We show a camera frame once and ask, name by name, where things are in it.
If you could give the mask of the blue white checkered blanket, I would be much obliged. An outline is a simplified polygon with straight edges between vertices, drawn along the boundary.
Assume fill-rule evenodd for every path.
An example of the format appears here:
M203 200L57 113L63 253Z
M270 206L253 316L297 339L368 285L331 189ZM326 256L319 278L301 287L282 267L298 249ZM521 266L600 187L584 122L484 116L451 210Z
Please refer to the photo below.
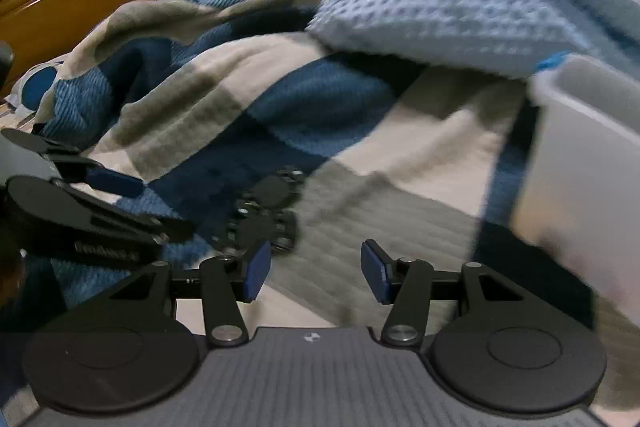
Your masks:
M484 262L597 329L596 403L639 408L639 331L508 224L538 122L521 80L331 50L307 30L318 0L122 5L66 58L32 130L140 176L120 207L192 221L164 256L207 257L233 205L283 168L305 180L297 245L271 288L336 325L380 327L359 246L436 268Z

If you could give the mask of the translucent plastic storage bin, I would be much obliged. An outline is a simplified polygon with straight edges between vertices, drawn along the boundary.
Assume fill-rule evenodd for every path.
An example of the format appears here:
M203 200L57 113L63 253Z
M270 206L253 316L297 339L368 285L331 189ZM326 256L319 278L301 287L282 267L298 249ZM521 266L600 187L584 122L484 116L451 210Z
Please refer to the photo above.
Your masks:
M512 215L540 246L639 321L639 83L568 54L533 75L539 115Z

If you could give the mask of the light blue dotted blanket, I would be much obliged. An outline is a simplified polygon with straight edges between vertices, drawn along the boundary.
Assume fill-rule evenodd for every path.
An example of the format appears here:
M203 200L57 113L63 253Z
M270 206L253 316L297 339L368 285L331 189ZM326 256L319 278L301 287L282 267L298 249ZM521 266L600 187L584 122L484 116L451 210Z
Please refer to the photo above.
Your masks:
M634 0L321 0L310 32L337 51L524 78L577 53L639 72Z

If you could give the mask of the black toy car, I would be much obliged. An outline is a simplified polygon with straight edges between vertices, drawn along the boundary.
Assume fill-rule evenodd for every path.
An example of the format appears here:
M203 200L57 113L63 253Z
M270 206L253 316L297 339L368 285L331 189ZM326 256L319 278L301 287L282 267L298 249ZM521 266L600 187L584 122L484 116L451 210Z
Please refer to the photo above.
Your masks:
M298 201L306 174L298 168L270 173L243 193L224 226L212 237L217 253L239 257L258 239L267 239L276 254L290 253L298 237L292 206Z

